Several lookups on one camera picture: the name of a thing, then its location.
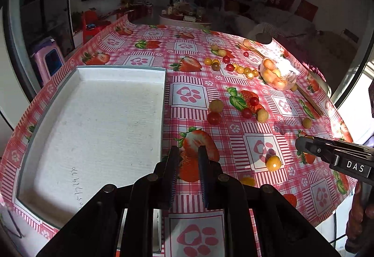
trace bolt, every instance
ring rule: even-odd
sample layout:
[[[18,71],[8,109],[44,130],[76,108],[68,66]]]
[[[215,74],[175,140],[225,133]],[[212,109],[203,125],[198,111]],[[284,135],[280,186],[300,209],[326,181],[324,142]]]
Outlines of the bolt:
[[[148,181],[154,182],[158,179],[158,175],[156,173],[150,173],[147,176]]]
[[[262,190],[267,194],[271,194],[274,191],[273,187],[269,184],[262,186]]]
[[[230,177],[225,173],[218,176],[218,180],[220,180],[221,182],[227,182],[229,180],[229,178]]]
[[[115,189],[115,186],[113,184],[107,184],[103,187],[103,191],[106,193],[110,193]]]

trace tablecloth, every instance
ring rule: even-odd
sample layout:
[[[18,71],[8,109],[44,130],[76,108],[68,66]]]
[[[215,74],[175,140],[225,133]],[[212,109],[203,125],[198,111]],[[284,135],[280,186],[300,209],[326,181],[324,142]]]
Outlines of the tablecloth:
[[[333,173],[319,158],[313,164],[306,163],[294,143],[303,132],[334,140],[352,141],[352,138],[325,92],[293,55],[275,40],[269,45],[253,42],[252,46],[265,56],[286,57],[300,72],[298,85],[313,97],[324,112],[322,117],[313,120],[309,130],[302,126],[302,119],[310,116],[305,110],[308,103],[298,91],[274,90],[260,77],[248,80],[243,74],[228,72],[225,64],[220,65],[219,71],[203,64],[204,57],[219,59],[210,48],[212,44],[217,44],[232,52],[235,56],[232,62],[258,68],[261,58],[254,52],[247,51],[249,57],[243,56],[246,50],[243,40],[239,36],[206,29],[136,26],[128,21],[127,15],[108,26],[77,50],[41,89],[22,116],[0,163],[1,204],[23,216],[47,239],[56,234],[56,228],[31,215],[18,203],[15,193],[22,158],[35,125],[67,75],[78,65],[97,64],[97,54],[104,54],[100,57],[106,59],[107,64],[167,69],[163,154],[168,153],[182,133],[193,129],[191,127],[203,129],[214,140],[224,173],[238,179],[252,176],[257,186],[268,183],[282,194],[294,194],[297,210],[314,226],[327,219],[350,193],[355,180]],[[198,60],[201,71],[174,71],[170,65],[186,56]],[[258,123],[255,117],[244,119],[231,105],[229,92],[242,93],[244,90],[259,95],[260,103],[269,112],[266,123]],[[214,99],[224,103],[222,121],[218,125],[211,125],[206,120],[209,102]],[[268,171],[264,161],[266,155],[272,152],[282,161],[282,167],[275,172]],[[173,206],[170,211],[163,212],[162,250],[155,256],[192,257],[197,253],[223,256],[223,222],[222,211],[204,209],[199,181],[188,183],[178,180]]]

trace white tray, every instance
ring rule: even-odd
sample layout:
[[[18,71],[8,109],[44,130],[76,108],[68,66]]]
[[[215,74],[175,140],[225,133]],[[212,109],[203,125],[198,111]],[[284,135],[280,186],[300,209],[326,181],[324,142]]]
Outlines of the white tray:
[[[35,128],[18,200],[61,228],[105,184],[122,187],[153,172],[161,158],[165,75],[156,67],[77,67]]]

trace transparent bowl of fruit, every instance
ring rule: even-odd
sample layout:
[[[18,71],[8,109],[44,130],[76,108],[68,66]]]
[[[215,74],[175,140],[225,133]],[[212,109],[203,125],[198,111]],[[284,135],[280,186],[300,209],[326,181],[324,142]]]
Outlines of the transparent bowl of fruit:
[[[289,66],[265,57],[260,65],[261,77],[276,90],[286,91],[296,83],[296,74]]]

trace red chair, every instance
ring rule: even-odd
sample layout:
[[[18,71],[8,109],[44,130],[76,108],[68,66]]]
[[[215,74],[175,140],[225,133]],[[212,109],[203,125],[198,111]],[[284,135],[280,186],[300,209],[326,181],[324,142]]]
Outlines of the red chair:
[[[83,24],[83,43],[85,44],[92,37],[94,37],[101,30],[103,30],[106,26],[110,25],[111,22],[100,21],[95,11],[86,11],[82,15],[82,24]],[[96,27],[91,30],[88,30],[87,25],[90,25],[90,24],[95,24]]]

